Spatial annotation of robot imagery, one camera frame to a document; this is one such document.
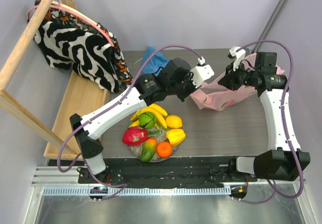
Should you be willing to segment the yellow fake banana bunch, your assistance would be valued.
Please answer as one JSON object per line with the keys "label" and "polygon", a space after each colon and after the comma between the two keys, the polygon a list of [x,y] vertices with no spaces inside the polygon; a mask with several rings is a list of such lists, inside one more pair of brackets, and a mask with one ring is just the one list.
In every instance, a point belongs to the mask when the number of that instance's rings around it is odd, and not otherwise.
{"label": "yellow fake banana bunch", "polygon": [[151,112],[154,114],[154,116],[156,117],[156,121],[157,123],[164,129],[168,128],[168,125],[166,123],[166,117],[168,116],[167,111],[162,108],[161,106],[153,103],[145,108],[142,108],[138,111],[136,111],[130,118],[131,122],[135,122],[136,120],[139,119],[139,116],[142,115],[143,113],[146,112]]}

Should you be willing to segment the pink plastic bag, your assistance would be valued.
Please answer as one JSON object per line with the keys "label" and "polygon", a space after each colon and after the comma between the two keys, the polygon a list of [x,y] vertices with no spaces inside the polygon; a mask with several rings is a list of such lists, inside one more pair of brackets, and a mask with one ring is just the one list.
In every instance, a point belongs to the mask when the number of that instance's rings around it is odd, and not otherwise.
{"label": "pink plastic bag", "polygon": [[[249,64],[255,66],[256,53],[246,56],[240,63],[240,68],[242,65],[245,69],[249,69]],[[273,90],[284,90],[287,83],[287,76],[276,62],[277,75],[278,75],[278,89]],[[222,73],[213,82],[207,84],[204,83],[200,89],[191,94],[192,100],[196,103],[199,109],[212,109],[216,111],[222,111],[236,103],[243,101],[253,94],[257,94],[260,97],[265,92],[271,92],[268,90],[257,91],[251,86],[241,86],[238,90],[232,91],[218,84],[218,81],[223,78],[225,72]]]}

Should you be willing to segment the yellow fake lemon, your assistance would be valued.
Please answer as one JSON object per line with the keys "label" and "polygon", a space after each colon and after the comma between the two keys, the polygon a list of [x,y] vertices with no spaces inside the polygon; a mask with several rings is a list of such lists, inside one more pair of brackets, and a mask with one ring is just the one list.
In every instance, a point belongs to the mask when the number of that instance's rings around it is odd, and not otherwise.
{"label": "yellow fake lemon", "polygon": [[169,128],[177,129],[183,126],[182,119],[177,115],[169,115],[166,117],[166,123]]}

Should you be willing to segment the yellow fake bell pepper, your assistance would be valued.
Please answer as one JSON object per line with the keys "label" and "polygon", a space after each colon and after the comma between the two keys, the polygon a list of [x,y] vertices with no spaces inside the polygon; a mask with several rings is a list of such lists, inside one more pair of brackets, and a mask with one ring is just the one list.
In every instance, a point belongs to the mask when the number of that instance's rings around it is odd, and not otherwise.
{"label": "yellow fake bell pepper", "polygon": [[186,133],[183,129],[171,129],[166,132],[166,138],[172,146],[177,146],[186,138]]}

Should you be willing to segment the red fake dragon fruit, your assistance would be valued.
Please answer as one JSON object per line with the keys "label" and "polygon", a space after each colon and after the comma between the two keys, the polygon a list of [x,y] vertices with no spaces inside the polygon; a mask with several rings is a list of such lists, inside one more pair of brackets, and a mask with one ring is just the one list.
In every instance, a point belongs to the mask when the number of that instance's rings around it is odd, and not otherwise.
{"label": "red fake dragon fruit", "polygon": [[161,130],[149,130],[140,126],[127,129],[122,137],[122,142],[128,146],[140,146],[149,138],[160,136]]}

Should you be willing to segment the orange fake fruit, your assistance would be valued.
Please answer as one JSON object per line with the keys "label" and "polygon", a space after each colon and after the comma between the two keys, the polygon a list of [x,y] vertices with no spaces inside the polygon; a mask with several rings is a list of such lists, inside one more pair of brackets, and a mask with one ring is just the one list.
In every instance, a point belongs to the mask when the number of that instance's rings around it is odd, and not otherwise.
{"label": "orange fake fruit", "polygon": [[172,152],[172,145],[167,141],[160,142],[156,147],[156,153],[160,158],[168,158]]}

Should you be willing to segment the green orange fake mango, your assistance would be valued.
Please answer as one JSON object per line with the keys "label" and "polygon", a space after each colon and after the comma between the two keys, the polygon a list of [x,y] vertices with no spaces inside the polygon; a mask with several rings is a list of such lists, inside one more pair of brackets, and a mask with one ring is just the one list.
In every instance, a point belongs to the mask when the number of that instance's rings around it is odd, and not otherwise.
{"label": "green orange fake mango", "polygon": [[142,162],[149,162],[156,152],[157,140],[155,138],[149,138],[142,145],[142,151],[140,160]]}

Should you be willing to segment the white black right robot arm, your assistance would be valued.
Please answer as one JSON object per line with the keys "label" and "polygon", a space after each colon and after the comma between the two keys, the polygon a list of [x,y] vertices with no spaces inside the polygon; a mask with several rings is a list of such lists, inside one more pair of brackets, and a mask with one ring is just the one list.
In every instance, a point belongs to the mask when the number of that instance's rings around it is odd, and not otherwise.
{"label": "white black right robot arm", "polygon": [[235,164],[227,168],[227,175],[239,181],[245,174],[259,179],[294,181],[299,170],[310,163],[310,155],[303,152],[296,139],[289,112],[287,76],[277,67],[277,54],[259,52],[255,64],[246,58],[245,50],[230,49],[232,63],[226,67],[219,85],[236,91],[241,87],[254,87],[264,107],[268,129],[268,151],[255,157],[236,157]]}

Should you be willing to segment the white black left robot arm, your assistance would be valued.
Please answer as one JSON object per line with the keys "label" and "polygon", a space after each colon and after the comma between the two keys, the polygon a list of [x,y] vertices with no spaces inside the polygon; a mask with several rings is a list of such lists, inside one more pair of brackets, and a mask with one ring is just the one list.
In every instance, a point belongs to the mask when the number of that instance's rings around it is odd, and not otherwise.
{"label": "white black left robot arm", "polygon": [[85,116],[73,114],[69,119],[70,124],[90,171],[90,178],[96,183],[102,183],[107,177],[102,155],[104,148],[99,140],[104,132],[136,110],[163,101],[166,96],[176,95],[184,101],[201,86],[198,76],[196,67],[175,58],[161,68],[158,74],[140,74],[124,93],[96,111]]}

